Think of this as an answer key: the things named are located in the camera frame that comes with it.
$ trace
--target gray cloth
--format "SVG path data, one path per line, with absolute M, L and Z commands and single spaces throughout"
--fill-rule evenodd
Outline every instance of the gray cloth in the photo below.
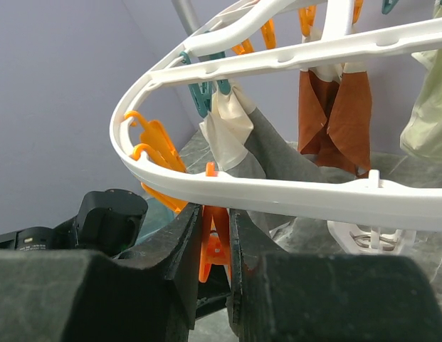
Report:
M 296 148 L 296 142 L 289 142 Z M 205 170 L 213 155 L 201 132 L 197 132 L 190 143 L 181 151 L 181 157 L 190 173 Z M 442 188 L 442 165 L 418 160 L 404 155 L 390 155 L 373 152 L 372 168 L 380 171 L 382 179 L 418 188 Z M 329 183 L 343 183 L 354 176 L 342 170 L 321 167 L 322 175 Z M 271 232 L 273 239 L 285 250 L 300 254 L 344 253 L 328 232 L 326 221 L 298 217 L 293 225 Z M 417 232 L 416 241 L 409 255 L 425 272 L 442 308 L 442 233 Z M 228 325 L 226 311 L 220 311 L 197 321 L 196 330 L 191 332 L 190 341 L 206 341 L 217 333 L 222 341 L 238 341 Z
M 244 144 L 248 154 L 237 166 L 226 170 L 228 174 L 240 178 L 325 182 L 320 168 L 289 146 L 258 108 L 249 118 L 254 129 Z M 291 216 L 262 212 L 249 212 L 249 215 L 264 232 L 294 220 Z

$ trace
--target hanging laundry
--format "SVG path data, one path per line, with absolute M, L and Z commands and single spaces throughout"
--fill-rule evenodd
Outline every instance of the hanging laundry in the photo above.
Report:
M 303 43 L 319 41 L 321 35 L 311 28 Z M 312 155 L 319 166 L 366 177 L 372 96 L 364 63 L 302 69 L 299 96 L 298 151 Z
M 440 1 L 436 1 L 433 16 L 442 18 Z M 412 56 L 427 74 L 411 119 L 401 133 L 400 146 L 410 155 L 442 163 L 442 49 Z
M 324 182 L 317 165 L 281 138 L 237 82 L 229 82 L 231 92 L 217 90 L 211 113 L 200 123 L 220 170 L 242 178 Z M 294 219 L 261 212 L 249 215 L 266 234 Z

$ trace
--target orange clothespin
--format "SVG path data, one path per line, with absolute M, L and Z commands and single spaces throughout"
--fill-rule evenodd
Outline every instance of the orange clothespin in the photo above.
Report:
M 165 162 L 169 165 L 167 169 L 187 172 L 172 140 L 167 134 L 164 126 L 158 120 L 147 121 L 136 110 L 131 110 L 125 115 L 126 119 L 131 117 L 136 118 L 143 127 L 144 131 L 140 134 L 140 141 L 143 144 L 151 146 L 153 150 L 157 151 L 162 156 Z
M 360 12 L 362 11 L 362 7 L 363 7 L 363 0 L 355 0 L 354 18 L 352 20 L 354 24 L 358 21 L 358 18 L 360 17 Z
M 145 151 L 156 165 L 174 171 L 187 172 L 177 149 L 159 121 L 152 120 L 148 122 L 135 110 L 128 112 L 125 116 L 126 119 L 131 117 L 136 118 L 144 129 L 144 132 L 140 135 L 141 143 L 134 147 L 131 155 L 132 159 L 139 160 L 140 155 Z M 144 183 L 142 183 L 142 188 L 176 213 L 180 213 L 187 205 L 187 202 L 163 195 Z
M 298 10 L 298 16 L 300 17 L 301 33 L 305 37 L 308 37 L 311 33 L 311 26 L 314 26 L 316 6 L 309 6 L 305 9 Z
M 206 176 L 216 176 L 213 162 L 206 164 Z M 205 205 L 202 218 L 199 268 L 201 283 L 208 280 L 211 265 L 226 265 L 228 275 L 231 275 L 230 226 L 226 208 Z
M 232 51 L 237 55 L 246 55 L 247 53 L 254 52 L 254 48 L 252 47 L 251 41 L 249 39 L 246 39 L 240 45 L 234 46 L 232 48 Z
M 272 19 L 268 20 L 266 24 L 261 27 L 261 32 L 266 48 L 268 50 L 275 48 L 276 47 L 275 25 Z M 237 55 L 245 55 L 247 53 L 254 52 L 254 47 L 252 46 L 251 41 L 249 39 L 246 39 L 240 45 L 234 46 L 232 50 Z
M 272 19 L 261 27 L 263 41 L 268 50 L 276 47 L 275 24 Z

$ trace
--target black plastic piece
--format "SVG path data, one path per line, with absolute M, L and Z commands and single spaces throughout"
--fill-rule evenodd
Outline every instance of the black plastic piece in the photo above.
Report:
M 196 319 L 208 316 L 226 307 L 226 299 L 231 295 L 226 270 L 213 265 L 206 283 L 199 283 Z
M 200 243 L 201 207 L 188 204 L 118 260 L 83 250 L 0 251 L 0 341 L 185 342 Z
M 53 249 L 56 242 L 55 231 L 47 227 L 32 227 L 17 234 L 16 250 L 39 251 Z
M 127 190 L 87 193 L 74 222 L 78 248 L 113 256 L 132 247 L 147 210 L 146 201 Z
M 232 328 L 242 342 L 442 342 L 428 279 L 397 256 L 298 255 L 231 210 Z
M 32 227 L 0 235 L 0 249 L 94 249 L 113 257 L 134 245 L 146 201 L 127 190 L 92 191 L 78 214 L 54 229 Z

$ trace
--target teal clothespin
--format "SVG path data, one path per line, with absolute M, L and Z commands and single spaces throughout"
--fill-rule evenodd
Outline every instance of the teal clothespin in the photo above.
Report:
M 388 14 L 398 3 L 398 0 L 383 0 L 382 2 L 382 14 Z
M 213 55 L 210 55 L 209 59 L 215 60 L 215 59 L 220 59 L 220 58 L 225 58 L 225 57 L 226 57 L 225 52 L 218 52 Z M 218 83 L 218 88 L 221 93 L 223 93 L 224 95 L 227 95 L 230 93 L 231 88 L 230 88 L 230 83 L 228 82 L 228 80 L 220 80 L 220 81 L 216 81 L 216 82 Z
M 189 55 L 185 52 L 181 52 L 180 55 L 183 57 L 184 64 L 191 64 L 191 59 Z M 215 53 L 210 55 L 211 60 L 225 58 L 226 54 L 224 52 Z M 216 81 L 219 87 L 219 91 L 224 95 L 227 95 L 231 91 L 230 83 L 228 80 Z M 211 110 L 211 97 L 213 95 L 213 83 L 203 82 L 201 85 L 198 83 L 189 84 L 189 91 L 191 92 L 192 100 L 194 100 L 197 112 L 203 118 L 206 118 L 208 112 Z
M 181 52 L 184 64 L 191 64 L 189 55 L 185 52 Z M 195 107 L 199 115 L 206 118 L 208 112 L 211 110 L 211 96 L 213 94 L 213 85 L 211 82 L 203 82 L 201 85 L 198 83 L 189 84 L 189 91 L 191 92 L 192 100 L 194 100 Z

